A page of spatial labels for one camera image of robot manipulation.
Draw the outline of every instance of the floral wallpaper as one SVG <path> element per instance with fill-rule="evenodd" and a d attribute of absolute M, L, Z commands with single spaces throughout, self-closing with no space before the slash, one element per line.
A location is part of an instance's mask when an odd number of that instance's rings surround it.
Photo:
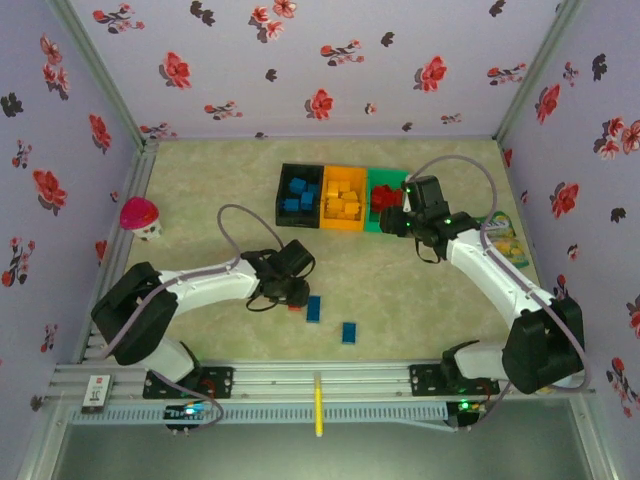
<path fill-rule="evenodd" d="M 45 2 L 3 5 L 0 25 L 0 477 L 13 479 L 71 361 L 135 147 Z"/>
<path fill-rule="evenodd" d="M 621 478 L 640 478 L 640 64 L 627 54 L 636 10 L 634 0 L 586 2 L 503 142 L 540 278 L 582 307 Z"/>
<path fill-rule="evenodd" d="M 261 133 L 262 139 L 492 135 L 558 6 L 558 0 L 70 3 L 143 136 L 152 125 L 166 125 L 178 138 Z M 568 75 L 574 81 L 577 71 Z M 554 94 L 550 88 L 543 95 L 543 119 Z"/>

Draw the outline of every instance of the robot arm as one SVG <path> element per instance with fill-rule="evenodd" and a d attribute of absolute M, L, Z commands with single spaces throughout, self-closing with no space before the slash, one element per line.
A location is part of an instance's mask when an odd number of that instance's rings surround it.
<path fill-rule="evenodd" d="M 157 272 L 148 262 L 139 263 L 100 299 L 91 317 L 111 343 L 142 300 L 160 285 L 167 285 L 142 310 L 113 354 L 120 365 L 137 363 L 189 387 L 197 383 L 199 364 L 186 345 L 165 336 L 169 322 L 184 312 L 224 300 L 248 299 L 249 308 L 263 296 L 272 307 L 302 307 L 309 298 L 309 285 L 298 275 L 310 264 L 313 268 L 315 259 L 297 240 L 279 252 L 246 252 L 239 261 L 189 271 Z"/>
<path fill-rule="evenodd" d="M 410 180 L 403 187 L 405 205 L 382 212 L 382 231 L 414 237 L 416 250 L 422 243 L 433 248 L 438 261 L 451 261 L 496 306 L 510 331 L 506 344 L 471 341 L 443 353 L 441 371 L 452 390 L 466 380 L 491 378 L 509 380 L 521 392 L 533 393 L 582 370 L 571 342 L 532 294 L 549 306 L 584 346 L 577 303 L 571 298 L 557 301 L 489 243 L 487 250 L 504 259 L 505 269 L 526 285 L 523 290 L 483 248 L 480 225 L 464 212 L 449 212 L 435 177 Z"/>

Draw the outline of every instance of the yellow block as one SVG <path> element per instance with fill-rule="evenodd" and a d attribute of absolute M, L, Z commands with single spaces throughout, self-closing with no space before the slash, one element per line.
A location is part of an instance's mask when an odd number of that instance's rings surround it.
<path fill-rule="evenodd" d="M 357 202 L 348 202 L 344 206 L 344 213 L 347 215 L 357 215 L 360 211 L 360 204 Z"/>
<path fill-rule="evenodd" d="M 327 184 L 327 197 L 338 198 L 340 193 L 340 182 L 337 180 L 329 180 Z"/>
<path fill-rule="evenodd" d="M 341 197 L 345 202 L 357 202 L 358 194 L 353 190 L 347 193 L 343 193 Z"/>
<path fill-rule="evenodd" d="M 341 198 L 330 198 L 327 200 L 327 211 L 328 212 L 341 212 L 344 202 Z"/>

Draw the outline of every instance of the yellow pen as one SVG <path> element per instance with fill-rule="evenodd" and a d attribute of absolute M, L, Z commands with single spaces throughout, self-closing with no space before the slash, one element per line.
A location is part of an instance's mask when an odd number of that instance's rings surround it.
<path fill-rule="evenodd" d="M 322 384 L 320 382 L 320 374 L 316 373 L 314 378 L 314 393 L 316 400 L 316 437 L 321 437 L 324 431 L 324 420 L 322 415 Z"/>

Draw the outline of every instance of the blue cube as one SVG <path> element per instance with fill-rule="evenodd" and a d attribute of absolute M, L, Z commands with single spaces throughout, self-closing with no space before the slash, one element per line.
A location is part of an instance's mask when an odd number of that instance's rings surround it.
<path fill-rule="evenodd" d="M 344 322 L 342 324 L 342 343 L 346 345 L 355 345 L 356 343 L 356 324 Z"/>
<path fill-rule="evenodd" d="M 320 185 L 310 183 L 309 185 L 307 185 L 307 192 L 315 197 L 320 196 Z"/>
<path fill-rule="evenodd" d="M 307 322 L 320 322 L 320 297 L 311 295 L 307 302 Z"/>
<path fill-rule="evenodd" d="M 300 200 L 297 198 L 287 198 L 282 204 L 282 208 L 287 212 L 298 212 L 300 211 Z"/>
<path fill-rule="evenodd" d="M 295 177 L 293 180 L 289 182 L 289 190 L 291 191 L 291 193 L 295 193 L 296 195 L 302 195 L 306 189 L 307 189 L 307 182 L 305 182 L 301 178 Z"/>
<path fill-rule="evenodd" d="M 313 193 L 304 192 L 300 197 L 300 205 L 303 210 L 313 209 Z"/>

